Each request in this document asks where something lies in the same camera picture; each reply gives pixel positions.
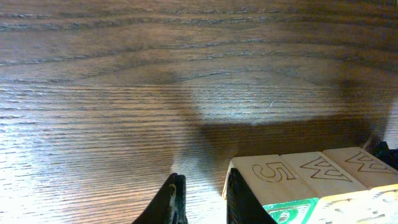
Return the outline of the yellow S block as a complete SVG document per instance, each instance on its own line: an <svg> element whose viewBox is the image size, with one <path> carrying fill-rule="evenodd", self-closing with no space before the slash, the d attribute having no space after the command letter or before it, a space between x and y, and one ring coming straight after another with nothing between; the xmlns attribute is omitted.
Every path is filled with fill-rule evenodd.
<svg viewBox="0 0 398 224"><path fill-rule="evenodd" d="M368 189L321 152L283 154L281 158L316 193L309 223L354 223Z"/></svg>

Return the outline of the green R block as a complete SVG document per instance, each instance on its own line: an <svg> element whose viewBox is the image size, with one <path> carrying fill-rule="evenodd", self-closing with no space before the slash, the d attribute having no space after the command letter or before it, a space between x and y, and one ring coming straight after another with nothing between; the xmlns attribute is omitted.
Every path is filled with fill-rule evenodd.
<svg viewBox="0 0 398 224"><path fill-rule="evenodd" d="M231 168L239 170L264 210L276 223L308 223L318 197L279 155L232 158L223 188L225 200Z"/></svg>

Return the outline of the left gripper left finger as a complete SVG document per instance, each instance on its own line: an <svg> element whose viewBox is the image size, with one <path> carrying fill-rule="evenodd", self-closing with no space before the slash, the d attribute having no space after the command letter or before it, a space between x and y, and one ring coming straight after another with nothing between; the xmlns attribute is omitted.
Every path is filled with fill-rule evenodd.
<svg viewBox="0 0 398 224"><path fill-rule="evenodd" d="M188 224L186 178L172 173L132 224Z"/></svg>

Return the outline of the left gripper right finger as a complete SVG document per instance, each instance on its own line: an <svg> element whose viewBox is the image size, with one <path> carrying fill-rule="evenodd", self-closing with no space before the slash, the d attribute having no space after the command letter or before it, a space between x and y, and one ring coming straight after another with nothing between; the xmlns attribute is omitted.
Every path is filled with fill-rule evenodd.
<svg viewBox="0 0 398 224"><path fill-rule="evenodd" d="M226 200L227 224L276 224L237 168L231 168L228 174Z"/></svg>

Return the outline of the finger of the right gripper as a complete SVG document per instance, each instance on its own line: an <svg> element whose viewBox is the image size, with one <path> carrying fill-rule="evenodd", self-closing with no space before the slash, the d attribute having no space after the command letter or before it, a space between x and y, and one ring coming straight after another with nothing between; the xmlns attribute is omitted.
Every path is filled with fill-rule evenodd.
<svg viewBox="0 0 398 224"><path fill-rule="evenodd" d="M397 149L389 149L387 142L379 142L373 149L373 156L393 167L395 170L398 169Z"/></svg>

